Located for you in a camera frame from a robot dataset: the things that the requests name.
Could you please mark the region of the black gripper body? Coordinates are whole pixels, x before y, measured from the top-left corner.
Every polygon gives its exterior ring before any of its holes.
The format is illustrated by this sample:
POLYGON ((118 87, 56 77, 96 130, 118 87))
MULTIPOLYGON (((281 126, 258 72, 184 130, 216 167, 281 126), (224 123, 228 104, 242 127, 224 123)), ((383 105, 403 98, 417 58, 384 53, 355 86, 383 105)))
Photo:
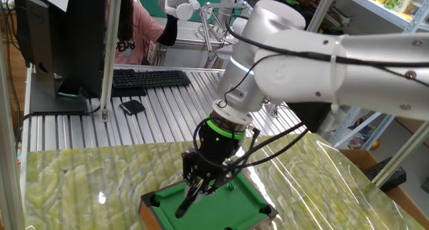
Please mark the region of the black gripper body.
POLYGON ((198 136, 200 153, 215 164, 221 164, 235 155, 245 139, 245 134, 229 133, 214 123, 204 123, 198 131, 198 136))

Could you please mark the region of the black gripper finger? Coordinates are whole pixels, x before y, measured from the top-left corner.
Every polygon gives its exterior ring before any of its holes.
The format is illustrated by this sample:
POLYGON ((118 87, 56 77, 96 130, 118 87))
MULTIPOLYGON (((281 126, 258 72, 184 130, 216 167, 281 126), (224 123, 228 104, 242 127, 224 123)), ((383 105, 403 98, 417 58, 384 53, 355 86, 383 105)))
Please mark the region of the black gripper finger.
POLYGON ((183 179, 190 190, 200 190, 202 186, 198 160, 199 156, 194 148, 190 148, 182 154, 183 179))
POLYGON ((213 194, 235 178, 235 165, 232 162, 223 162, 223 166, 227 168, 215 167, 204 175, 203 194, 213 194))

